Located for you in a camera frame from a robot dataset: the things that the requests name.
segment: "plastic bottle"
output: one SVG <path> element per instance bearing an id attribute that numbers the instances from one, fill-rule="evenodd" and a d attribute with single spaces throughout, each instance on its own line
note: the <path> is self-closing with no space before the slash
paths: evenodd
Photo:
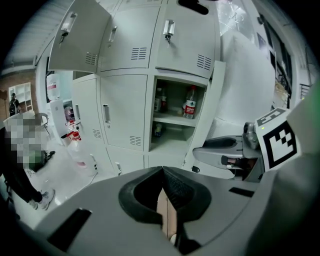
<path id="1" fill-rule="evenodd" d="M 59 74 L 50 74 L 46 77 L 46 90 L 50 101 L 55 101 L 60 97 L 59 85 Z"/>
<path id="2" fill-rule="evenodd" d="M 75 121 L 74 120 L 68 121 L 68 123 L 66 124 L 66 128 L 67 128 L 68 134 L 71 133 L 75 128 Z"/>
<path id="3" fill-rule="evenodd" d="M 81 151 L 79 141 L 81 141 L 78 131 L 72 132 L 73 138 L 70 145 L 67 147 L 67 151 L 71 158 L 80 168 L 87 168 L 84 162 L 83 152 Z"/>
<path id="4" fill-rule="evenodd" d="M 162 88 L 158 87 L 154 98 L 154 111 L 159 112 L 161 109 Z"/>
<path id="5" fill-rule="evenodd" d="M 193 119 L 195 114 L 196 102 L 197 102 L 197 92 L 196 86 L 191 85 L 191 90 L 186 95 L 186 104 L 184 109 L 183 117 L 187 119 Z"/>
<path id="6" fill-rule="evenodd" d="M 166 93 L 166 88 L 162 88 L 161 92 L 161 106 L 160 106 L 160 112 L 166 112 L 168 110 L 168 105 L 167 105 L 167 93 Z"/>

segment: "floor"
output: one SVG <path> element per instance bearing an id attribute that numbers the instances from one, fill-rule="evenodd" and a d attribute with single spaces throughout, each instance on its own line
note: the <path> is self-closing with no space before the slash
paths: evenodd
<path id="1" fill-rule="evenodd" d="M 31 175 L 27 173 L 27 175 L 31 184 L 38 191 L 45 191 L 49 187 L 55 189 L 55 197 L 50 203 L 49 208 L 43 210 L 38 207 L 37 210 L 34 210 L 14 192 L 12 193 L 16 213 L 20 216 L 20 220 L 32 229 L 50 211 L 68 200 L 85 186 L 111 178 L 111 176 L 99 173 L 99 170 L 95 176 L 88 176 L 84 172 L 85 169 L 79 168 L 71 160 L 67 148 L 58 144 L 54 138 L 48 140 L 46 149 L 48 151 L 55 151 L 54 156 L 38 172 Z M 0 193 L 4 198 L 7 198 L 8 194 L 3 176 L 0 178 Z"/>
<path id="2" fill-rule="evenodd" d="M 34 174 L 27 173 L 27 175 L 31 184 L 38 191 L 45 191 L 50 187 L 55 189 L 55 197 L 50 203 L 49 208 L 43 210 L 38 207 L 37 210 L 34 210 L 14 192 L 12 193 L 16 213 L 20 216 L 20 220 L 32 229 L 35 229 L 50 211 L 64 203 L 84 187 L 91 183 L 113 177 L 111 174 L 102 173 L 101 171 L 99 172 L 99 170 L 95 176 L 88 176 L 85 169 L 78 167 L 71 160 L 67 148 L 58 144 L 53 136 L 48 136 L 45 149 L 47 151 L 55 151 L 54 156 L 38 172 Z M 212 166 L 199 162 L 195 163 L 195 165 L 200 168 L 201 174 L 213 175 Z M 217 169 L 214 171 L 214 176 L 222 179 L 230 179 L 233 177 L 233 174 L 228 170 Z M 0 193 L 4 198 L 7 198 L 8 194 L 3 176 L 0 177 Z M 165 194 L 159 197 L 159 203 L 158 211 L 167 218 L 166 230 L 163 231 L 170 238 L 176 232 L 175 211 L 171 204 L 168 204 L 168 198 Z"/>

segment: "red label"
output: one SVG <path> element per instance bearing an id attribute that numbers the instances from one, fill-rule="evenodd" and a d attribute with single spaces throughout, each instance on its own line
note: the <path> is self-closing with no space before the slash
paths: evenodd
<path id="1" fill-rule="evenodd" d="M 193 115 L 195 112 L 195 107 L 185 106 L 184 113 Z"/>
<path id="2" fill-rule="evenodd" d="M 53 84 L 53 85 L 50 85 L 50 86 L 47 87 L 48 90 L 51 90 L 51 89 L 54 89 L 54 88 L 57 88 L 56 84 Z"/>

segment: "locker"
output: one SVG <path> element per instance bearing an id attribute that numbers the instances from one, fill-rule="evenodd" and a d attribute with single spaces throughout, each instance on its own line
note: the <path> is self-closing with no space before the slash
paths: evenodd
<path id="1" fill-rule="evenodd" d="M 100 46 L 110 17 L 94 0 L 75 0 L 56 32 L 48 69 L 96 73 Z"/>
<path id="2" fill-rule="evenodd" d="M 148 167 L 169 166 L 181 168 L 184 161 L 183 155 L 173 154 L 151 154 L 148 159 Z"/>
<path id="3" fill-rule="evenodd" d="M 97 0 L 97 2 L 110 14 L 115 11 L 119 1 L 121 0 Z"/>
<path id="4" fill-rule="evenodd" d="M 108 147 L 113 169 L 116 174 L 127 174 L 144 168 L 144 156 L 124 151 L 113 146 Z"/>
<path id="5" fill-rule="evenodd" d="M 152 6 L 115 14 L 101 45 L 101 71 L 148 68 L 159 9 Z"/>
<path id="6" fill-rule="evenodd" d="M 144 5 L 161 5 L 162 0 L 122 0 L 119 11 Z"/>
<path id="7" fill-rule="evenodd" d="M 101 111 L 109 145 L 144 150 L 146 89 L 146 75 L 101 78 Z"/>
<path id="8" fill-rule="evenodd" d="M 97 79 L 75 82 L 72 85 L 72 105 L 81 136 L 104 143 L 97 106 Z"/>
<path id="9" fill-rule="evenodd" d="M 113 166 L 104 144 L 101 133 L 98 106 L 97 106 L 97 79 L 89 79 L 82 82 L 74 81 L 72 85 L 72 105 L 75 121 L 80 124 L 79 134 L 84 143 L 84 151 L 93 155 L 98 172 L 105 176 L 114 175 Z"/>
<path id="10" fill-rule="evenodd" d="M 215 60 L 215 40 L 216 37 L 220 40 L 220 34 L 219 31 L 215 31 L 214 26 L 212 12 L 215 4 L 212 1 L 205 2 L 206 7 L 210 8 L 207 15 L 181 6 L 175 0 L 168 2 L 161 29 L 156 68 L 210 78 Z M 163 34 L 165 32 L 173 34 L 169 45 L 166 35 Z"/>

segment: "locker shelf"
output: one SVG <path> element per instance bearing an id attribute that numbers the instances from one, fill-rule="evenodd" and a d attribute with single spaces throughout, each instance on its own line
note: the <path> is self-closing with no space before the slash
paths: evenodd
<path id="1" fill-rule="evenodd" d="M 187 150 L 187 141 L 178 130 L 166 130 L 161 137 L 153 137 L 151 140 L 152 153 L 184 156 Z"/>
<path id="2" fill-rule="evenodd" d="M 165 113 L 161 112 L 154 112 L 153 113 L 153 121 L 167 123 L 167 124 L 175 124 L 181 126 L 189 126 L 189 127 L 196 127 L 197 125 L 197 118 L 196 116 L 194 119 L 186 119 L 181 115 L 178 115 L 177 111 L 169 110 Z"/>
<path id="3" fill-rule="evenodd" d="M 164 126 L 166 128 L 164 128 L 161 137 L 152 137 L 150 152 L 185 156 L 195 129 L 176 124 L 165 124 Z"/>

